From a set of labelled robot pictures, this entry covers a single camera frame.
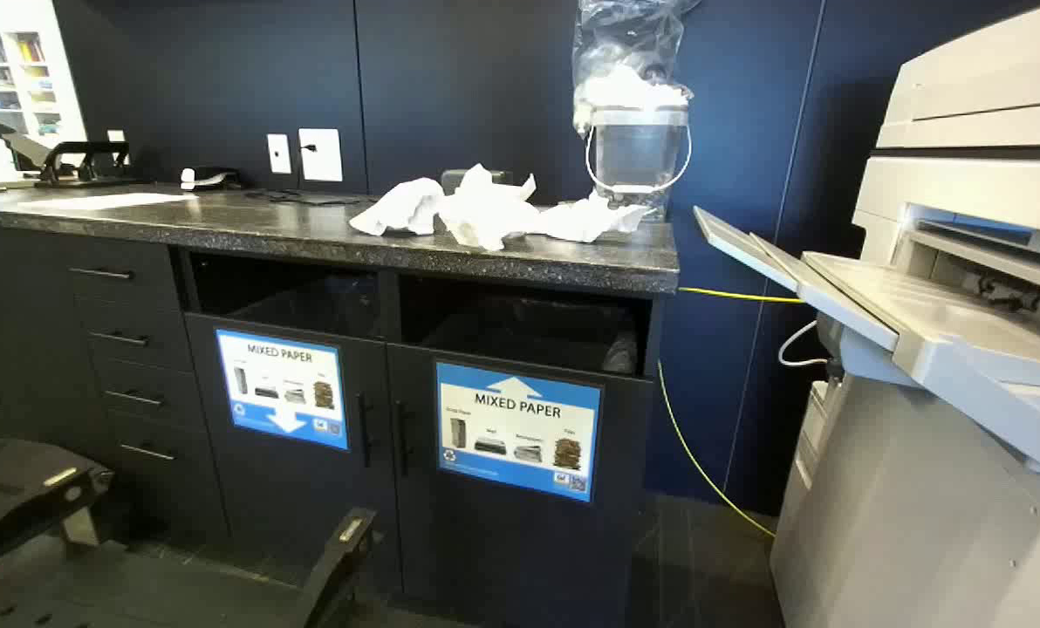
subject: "printer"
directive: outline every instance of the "printer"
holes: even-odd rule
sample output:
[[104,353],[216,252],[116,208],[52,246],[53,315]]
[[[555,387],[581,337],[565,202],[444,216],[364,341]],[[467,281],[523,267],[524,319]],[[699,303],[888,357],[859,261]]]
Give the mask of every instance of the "printer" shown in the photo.
[[1040,8],[903,64],[853,223],[712,246],[818,312],[772,548],[788,628],[1040,628]]

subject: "plastic bag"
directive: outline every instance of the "plastic bag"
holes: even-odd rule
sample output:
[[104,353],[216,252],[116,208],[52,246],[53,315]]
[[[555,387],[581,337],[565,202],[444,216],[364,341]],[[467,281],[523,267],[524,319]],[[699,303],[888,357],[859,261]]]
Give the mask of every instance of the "plastic bag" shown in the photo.
[[[578,0],[572,60],[575,130],[579,135],[587,136],[595,105],[652,102],[656,90],[649,95],[649,87],[668,91],[675,87],[691,100],[691,89],[677,84],[672,76],[675,55],[683,41],[680,16],[700,1]],[[630,68],[640,77],[639,82],[619,82],[612,89],[608,78],[617,68]],[[623,102],[597,102],[613,93],[620,95]]]

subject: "speckled countertop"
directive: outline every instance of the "speckled countertop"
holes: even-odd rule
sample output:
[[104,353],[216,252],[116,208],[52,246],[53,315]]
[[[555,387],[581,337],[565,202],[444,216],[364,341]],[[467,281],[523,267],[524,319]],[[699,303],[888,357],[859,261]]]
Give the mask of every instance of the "speckled countertop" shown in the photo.
[[48,209],[21,203],[129,192],[181,193],[175,186],[21,189],[0,192],[0,227],[121,238],[260,255],[357,263],[428,273],[553,284],[628,293],[671,294],[679,258],[670,224],[645,224],[635,234],[606,234],[593,243],[543,235],[505,240],[490,253],[460,246],[452,236],[361,234],[349,218],[367,204],[308,207],[250,199],[244,192],[200,192],[188,202],[121,209]]

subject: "navy blue wall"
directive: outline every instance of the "navy blue wall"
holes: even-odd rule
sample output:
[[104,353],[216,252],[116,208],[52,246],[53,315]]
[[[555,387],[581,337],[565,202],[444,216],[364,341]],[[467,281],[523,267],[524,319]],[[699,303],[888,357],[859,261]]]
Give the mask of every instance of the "navy blue wall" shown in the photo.
[[[672,197],[682,284],[776,294],[704,245],[699,204],[783,250],[852,254],[868,150],[900,63],[1039,0],[704,0],[677,77],[696,91],[696,158]],[[161,180],[245,168],[264,134],[337,127],[347,181],[381,193],[482,160],[529,172],[537,200],[588,193],[571,130],[572,0],[60,0],[86,128],[124,128]],[[807,388],[776,349],[806,306],[679,295],[664,366],[683,431],[739,503],[778,512]],[[812,339],[797,355],[818,350]],[[648,485],[714,500],[656,405]]]

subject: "blue sign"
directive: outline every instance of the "blue sign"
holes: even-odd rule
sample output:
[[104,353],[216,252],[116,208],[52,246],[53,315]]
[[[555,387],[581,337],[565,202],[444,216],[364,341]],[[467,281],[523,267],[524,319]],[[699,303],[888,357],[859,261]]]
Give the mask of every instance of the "blue sign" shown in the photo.
[[349,449],[338,350],[217,330],[233,425]]
[[436,365],[439,466],[590,501],[601,389]]

